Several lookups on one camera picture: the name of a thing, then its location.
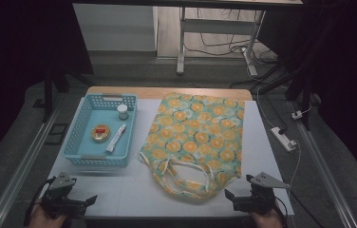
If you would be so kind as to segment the dark curtain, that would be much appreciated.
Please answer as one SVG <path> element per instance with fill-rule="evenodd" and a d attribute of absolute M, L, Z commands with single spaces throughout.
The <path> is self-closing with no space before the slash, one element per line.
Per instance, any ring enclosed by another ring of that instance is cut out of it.
<path fill-rule="evenodd" d="M 329 18 L 335 19 L 311 65 L 294 78 L 287 97 L 297 97 L 309 77 L 310 91 L 321 99 L 321 117 L 357 160 L 357 0 L 305 2 L 323 7 L 304 12 L 268 11 L 259 40 L 292 72 L 307 59 Z M 324 7 L 331 2 L 341 5 L 336 9 Z"/>
<path fill-rule="evenodd" d="M 0 0 L 0 142 L 30 87 L 93 72 L 74 0 Z"/>

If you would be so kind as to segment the person's left hand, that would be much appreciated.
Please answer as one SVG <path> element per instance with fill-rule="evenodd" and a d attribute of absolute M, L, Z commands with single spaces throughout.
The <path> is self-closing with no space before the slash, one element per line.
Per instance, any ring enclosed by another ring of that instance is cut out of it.
<path fill-rule="evenodd" d="M 51 218 L 41 206 L 36 206 L 30 216 L 28 228 L 62 228 L 66 215 Z"/>

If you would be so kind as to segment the small white-lidded jar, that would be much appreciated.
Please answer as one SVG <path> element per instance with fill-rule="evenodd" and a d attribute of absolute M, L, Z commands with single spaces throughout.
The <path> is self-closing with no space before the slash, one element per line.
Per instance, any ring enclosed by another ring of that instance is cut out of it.
<path fill-rule="evenodd" d="M 117 107 L 117 110 L 119 112 L 119 119 L 120 120 L 127 120 L 129 115 L 128 115 L 128 106 L 126 104 L 119 104 Z"/>

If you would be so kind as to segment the person's right hand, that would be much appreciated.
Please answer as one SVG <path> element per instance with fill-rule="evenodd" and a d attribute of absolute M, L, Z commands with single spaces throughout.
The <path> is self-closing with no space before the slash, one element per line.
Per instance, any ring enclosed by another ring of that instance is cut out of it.
<path fill-rule="evenodd" d="M 250 213 L 256 228 L 283 228 L 281 217 L 272 209 L 264 215 Z"/>

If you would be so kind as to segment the black floor bracket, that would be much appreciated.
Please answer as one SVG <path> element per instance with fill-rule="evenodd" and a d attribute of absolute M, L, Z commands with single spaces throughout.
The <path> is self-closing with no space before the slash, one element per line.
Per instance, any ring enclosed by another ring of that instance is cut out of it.
<path fill-rule="evenodd" d="M 61 145 L 68 130 L 67 123 L 55 123 L 49 130 L 45 140 L 46 145 Z"/>

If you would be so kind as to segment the white power strip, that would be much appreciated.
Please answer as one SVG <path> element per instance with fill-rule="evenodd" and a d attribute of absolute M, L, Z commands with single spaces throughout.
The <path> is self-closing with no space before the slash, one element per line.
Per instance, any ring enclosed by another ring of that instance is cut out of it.
<path fill-rule="evenodd" d="M 281 133 L 278 127 L 273 127 L 271 132 L 287 152 L 296 149 L 297 142 L 295 140 L 290 140 L 284 133 Z"/>

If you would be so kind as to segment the black stand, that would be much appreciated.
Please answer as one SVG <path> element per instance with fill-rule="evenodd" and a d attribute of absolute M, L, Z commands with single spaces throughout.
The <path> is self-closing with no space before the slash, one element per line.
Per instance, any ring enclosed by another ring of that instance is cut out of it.
<path fill-rule="evenodd" d="M 45 75 L 45 116 L 43 122 L 46 123 L 52 114 L 53 109 L 53 88 L 55 86 L 58 92 L 67 93 L 69 83 L 66 79 L 66 70 L 60 67 L 51 68 Z"/>

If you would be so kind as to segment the white cabinet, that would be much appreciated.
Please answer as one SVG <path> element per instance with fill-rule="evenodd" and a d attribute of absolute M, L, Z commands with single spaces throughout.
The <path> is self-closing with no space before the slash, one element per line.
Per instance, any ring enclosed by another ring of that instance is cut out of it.
<path fill-rule="evenodd" d="M 76 3 L 73 8 L 88 50 L 157 50 L 157 7 Z"/>

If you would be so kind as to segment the blue perforated plastic basket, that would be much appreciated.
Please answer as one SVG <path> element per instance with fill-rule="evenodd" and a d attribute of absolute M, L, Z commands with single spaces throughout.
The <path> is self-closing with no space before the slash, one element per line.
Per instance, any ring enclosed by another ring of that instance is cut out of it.
<path fill-rule="evenodd" d="M 120 120 L 118 105 L 128 106 L 128 119 Z M 61 152 L 64 157 L 80 166 L 126 166 L 129 160 L 133 128 L 137 111 L 136 94 L 88 93 L 80 101 L 68 129 Z M 96 142 L 91 137 L 91 130 L 98 124 L 110 128 L 110 136 L 104 142 Z M 112 153 L 106 151 L 118 129 L 126 128 Z"/>

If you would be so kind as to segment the metal floor rail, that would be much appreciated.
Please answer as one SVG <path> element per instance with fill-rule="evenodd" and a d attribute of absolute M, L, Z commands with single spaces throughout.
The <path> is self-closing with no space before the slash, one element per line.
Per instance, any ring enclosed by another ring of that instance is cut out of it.
<path fill-rule="evenodd" d="M 357 228 L 357 219 L 354 217 L 344 194 L 330 172 L 315 139 L 300 119 L 295 120 L 295 122 L 344 227 Z"/>
<path fill-rule="evenodd" d="M 5 190 L 0 197 L 0 228 L 2 227 L 11 206 L 16 200 L 28 173 L 34 164 L 44 142 L 53 126 L 59 112 L 60 107 L 65 101 L 64 95 L 59 95 L 53 103 L 53 112 L 48 116 L 47 120 L 40 125 L 38 133 L 35 135 L 33 142 L 25 152 L 22 160 L 19 162 L 16 170 L 12 174 Z"/>

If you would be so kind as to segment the white metal desk frame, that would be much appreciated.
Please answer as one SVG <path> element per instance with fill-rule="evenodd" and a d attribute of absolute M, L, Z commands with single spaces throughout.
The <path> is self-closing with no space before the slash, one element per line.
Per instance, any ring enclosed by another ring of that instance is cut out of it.
<path fill-rule="evenodd" d="M 195 32 L 249 35 L 250 43 L 241 50 L 247 64 L 248 73 L 251 76 L 256 76 L 257 71 L 251 53 L 265 12 L 267 10 L 291 10 L 303 7 L 303 0 L 72 0 L 72 2 L 90 5 L 179 7 L 177 75 L 184 73 L 185 34 Z M 255 10 L 256 19 L 253 22 L 189 19 L 186 17 L 188 8 Z"/>

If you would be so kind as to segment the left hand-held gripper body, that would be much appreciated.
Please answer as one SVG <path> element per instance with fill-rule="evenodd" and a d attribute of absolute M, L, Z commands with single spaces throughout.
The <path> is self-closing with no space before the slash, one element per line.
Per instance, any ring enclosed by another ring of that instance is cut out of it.
<path fill-rule="evenodd" d="M 72 218 L 81 217 L 89 206 L 87 200 L 70 199 L 68 194 L 76 183 L 66 172 L 53 177 L 41 200 L 41 207 L 51 216 L 68 215 Z"/>

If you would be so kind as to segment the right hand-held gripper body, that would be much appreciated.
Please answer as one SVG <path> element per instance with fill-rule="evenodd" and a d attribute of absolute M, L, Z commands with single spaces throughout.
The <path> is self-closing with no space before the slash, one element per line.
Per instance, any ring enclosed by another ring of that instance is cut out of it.
<path fill-rule="evenodd" d="M 276 207 L 274 188 L 290 189 L 285 182 L 261 172 L 254 176 L 249 197 L 236 197 L 233 200 L 235 211 L 264 215 Z"/>

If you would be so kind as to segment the orange-slice print cloth bag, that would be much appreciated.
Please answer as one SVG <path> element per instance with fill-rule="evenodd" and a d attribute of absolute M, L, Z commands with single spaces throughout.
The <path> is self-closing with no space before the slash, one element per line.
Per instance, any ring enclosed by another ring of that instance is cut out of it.
<path fill-rule="evenodd" d="M 140 160 L 167 193 L 211 198 L 242 175 L 244 112 L 241 100 L 169 93 L 160 102 Z"/>

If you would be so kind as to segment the white tube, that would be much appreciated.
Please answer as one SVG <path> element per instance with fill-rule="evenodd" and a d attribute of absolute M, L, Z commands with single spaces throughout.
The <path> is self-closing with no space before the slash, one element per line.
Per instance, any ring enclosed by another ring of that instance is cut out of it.
<path fill-rule="evenodd" d="M 118 140 L 120 139 L 120 137 L 122 136 L 124 130 L 126 128 L 126 124 L 124 123 L 116 132 L 116 134 L 113 136 L 112 140 L 110 141 L 110 144 L 108 145 L 108 147 L 106 148 L 106 151 L 112 153 L 114 151 L 114 148 L 118 142 Z"/>

